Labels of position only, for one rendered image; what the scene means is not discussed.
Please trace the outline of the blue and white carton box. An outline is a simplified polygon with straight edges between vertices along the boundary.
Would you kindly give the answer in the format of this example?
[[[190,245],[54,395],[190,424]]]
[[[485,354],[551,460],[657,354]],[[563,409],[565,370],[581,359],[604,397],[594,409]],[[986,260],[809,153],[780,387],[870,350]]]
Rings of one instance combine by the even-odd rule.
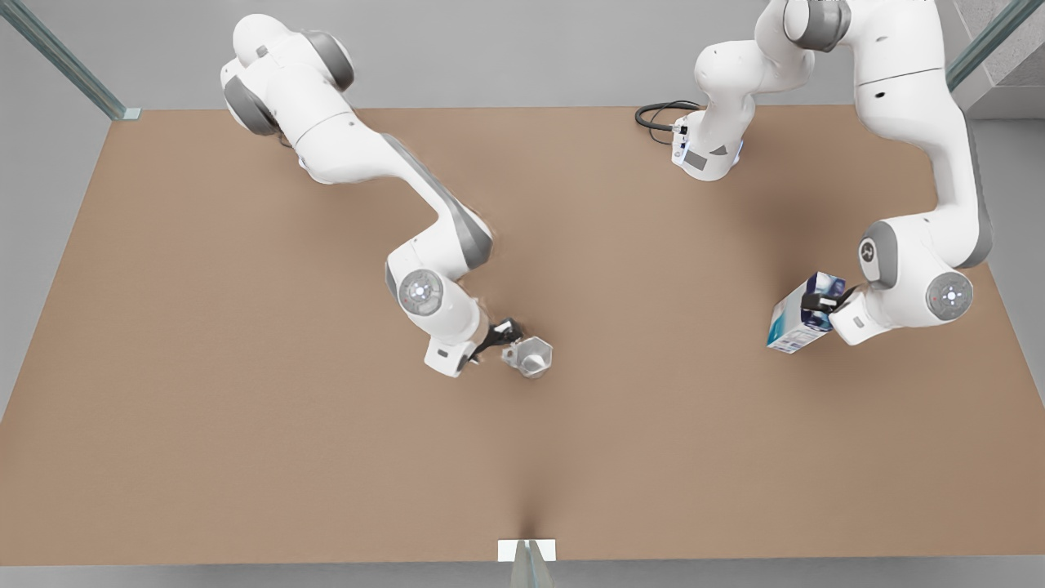
[[[838,296],[846,291],[846,279],[817,272],[787,297],[781,299],[779,304],[774,305],[770,317],[766,343],[768,349],[793,354],[807,344],[820,339],[825,334],[833,331],[829,315],[800,309],[804,287],[829,293],[829,296]]]

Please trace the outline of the silver metal cup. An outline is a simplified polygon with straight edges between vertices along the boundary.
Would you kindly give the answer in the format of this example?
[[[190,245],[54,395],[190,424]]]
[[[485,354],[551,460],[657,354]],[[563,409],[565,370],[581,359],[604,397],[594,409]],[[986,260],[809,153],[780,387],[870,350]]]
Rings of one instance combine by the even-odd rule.
[[[512,342],[501,351],[501,360],[516,369],[522,376],[541,377],[551,368],[553,346],[539,337]]]

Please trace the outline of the silver frame post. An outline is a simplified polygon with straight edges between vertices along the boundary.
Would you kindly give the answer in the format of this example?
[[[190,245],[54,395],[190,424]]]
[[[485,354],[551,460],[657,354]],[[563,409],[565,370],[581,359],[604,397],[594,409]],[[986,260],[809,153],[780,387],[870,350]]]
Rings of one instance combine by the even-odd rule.
[[[556,588],[545,563],[557,559],[554,539],[501,539],[497,562],[512,562],[509,588]]]
[[[1045,4],[1045,0],[1009,0],[1007,6],[994,16],[985,28],[948,66],[945,78],[949,91],[954,92],[1042,4]]]
[[[141,108],[124,105],[21,0],[0,0],[0,16],[113,122],[140,118]]]

